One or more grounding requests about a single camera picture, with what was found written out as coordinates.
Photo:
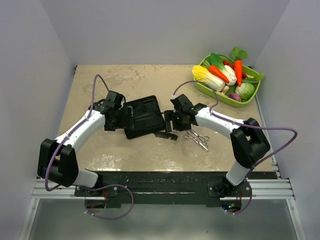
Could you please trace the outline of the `black tool case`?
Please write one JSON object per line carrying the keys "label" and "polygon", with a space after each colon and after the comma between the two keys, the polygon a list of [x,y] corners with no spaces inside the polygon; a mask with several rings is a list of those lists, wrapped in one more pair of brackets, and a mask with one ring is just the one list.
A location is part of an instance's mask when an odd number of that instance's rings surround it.
{"label": "black tool case", "polygon": [[135,139],[165,129],[165,120],[155,95],[126,103],[133,110],[133,128],[124,130],[127,139]]}

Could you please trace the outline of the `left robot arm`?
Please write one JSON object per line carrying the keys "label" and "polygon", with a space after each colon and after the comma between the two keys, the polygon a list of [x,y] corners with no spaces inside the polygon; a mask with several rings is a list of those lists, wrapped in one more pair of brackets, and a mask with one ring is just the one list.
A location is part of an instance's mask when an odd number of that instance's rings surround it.
{"label": "left robot arm", "polygon": [[41,143],[37,175],[58,187],[83,186],[92,196],[99,196],[104,184],[98,180],[97,173],[79,167],[77,152],[100,129],[108,132],[133,127],[133,107],[122,94],[109,91],[106,98],[92,101],[84,116],[71,129]]}

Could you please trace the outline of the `black handled comb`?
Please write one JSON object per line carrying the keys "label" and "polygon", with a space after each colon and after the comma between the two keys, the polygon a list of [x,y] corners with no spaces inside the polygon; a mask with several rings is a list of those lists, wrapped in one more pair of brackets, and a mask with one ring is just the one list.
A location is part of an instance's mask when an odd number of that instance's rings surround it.
{"label": "black handled comb", "polygon": [[157,131],[157,132],[154,132],[153,134],[157,138],[168,139],[168,140],[173,140],[173,141],[176,141],[178,139],[178,136],[176,134],[172,134],[172,133]]}

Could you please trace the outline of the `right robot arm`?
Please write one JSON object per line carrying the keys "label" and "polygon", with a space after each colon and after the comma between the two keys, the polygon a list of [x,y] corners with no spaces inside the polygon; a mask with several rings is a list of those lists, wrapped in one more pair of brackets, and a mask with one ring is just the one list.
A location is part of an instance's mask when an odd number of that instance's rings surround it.
{"label": "right robot arm", "polygon": [[241,120],[228,117],[224,114],[211,110],[202,103],[196,105],[186,95],[172,95],[170,98],[173,110],[165,112],[166,131],[190,130],[192,125],[213,130],[231,140],[231,146],[235,163],[227,172],[223,192],[230,197],[235,196],[240,190],[247,174],[270,150],[270,144],[260,128],[258,122],[249,118]]}

